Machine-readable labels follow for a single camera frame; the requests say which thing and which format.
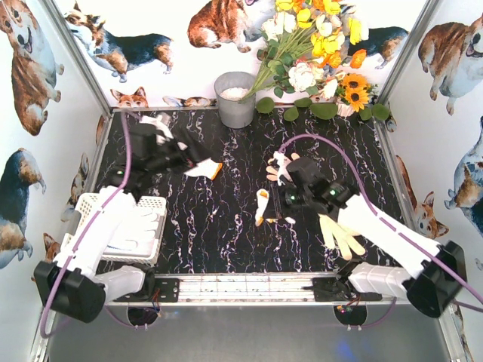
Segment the white glove orange trim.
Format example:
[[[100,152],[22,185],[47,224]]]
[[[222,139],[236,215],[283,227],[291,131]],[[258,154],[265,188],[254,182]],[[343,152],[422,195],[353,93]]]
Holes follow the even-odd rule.
[[[270,199],[270,194],[265,189],[257,191],[257,210],[255,213],[255,226],[261,226],[264,222],[273,223],[284,220],[289,224],[294,224],[295,219],[289,216],[277,216],[275,212],[275,204]]]

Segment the white glove orange cuff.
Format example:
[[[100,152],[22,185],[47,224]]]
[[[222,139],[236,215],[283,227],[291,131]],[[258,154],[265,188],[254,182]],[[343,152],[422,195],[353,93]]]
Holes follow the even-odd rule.
[[[207,158],[199,163],[194,168],[186,171],[184,174],[189,177],[206,177],[210,180],[214,180],[217,174],[222,169],[223,164],[215,162],[211,158]]]

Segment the blue dotted white glove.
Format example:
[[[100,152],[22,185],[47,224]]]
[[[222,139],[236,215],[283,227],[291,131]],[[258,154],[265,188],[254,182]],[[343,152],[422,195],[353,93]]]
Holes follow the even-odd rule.
[[[148,256],[158,240],[159,214],[147,209],[133,212],[116,229],[106,254]]]

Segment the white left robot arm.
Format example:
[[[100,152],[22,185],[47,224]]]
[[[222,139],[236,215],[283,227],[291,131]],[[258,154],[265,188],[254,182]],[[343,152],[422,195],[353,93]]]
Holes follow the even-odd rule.
[[[127,237],[138,226],[134,211],[154,175],[194,170],[211,156],[187,130],[163,144],[156,141],[160,134],[152,124],[136,124],[125,132],[126,159],[118,159],[109,172],[87,219],[52,261],[35,267],[44,316],[54,310],[90,323],[112,300],[153,293],[155,275],[146,265],[135,262],[101,275],[97,266],[115,236]]]

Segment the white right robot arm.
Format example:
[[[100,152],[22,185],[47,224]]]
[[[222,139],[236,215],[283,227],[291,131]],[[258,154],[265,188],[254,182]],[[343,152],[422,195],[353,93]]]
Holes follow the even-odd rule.
[[[275,152],[267,171],[277,185],[264,218],[284,219],[309,209],[336,226],[336,235],[362,236],[398,263],[353,262],[339,274],[357,292],[406,299],[424,315],[439,318],[461,291],[467,277],[460,245],[414,232],[367,201],[358,187],[328,180],[310,158]]]

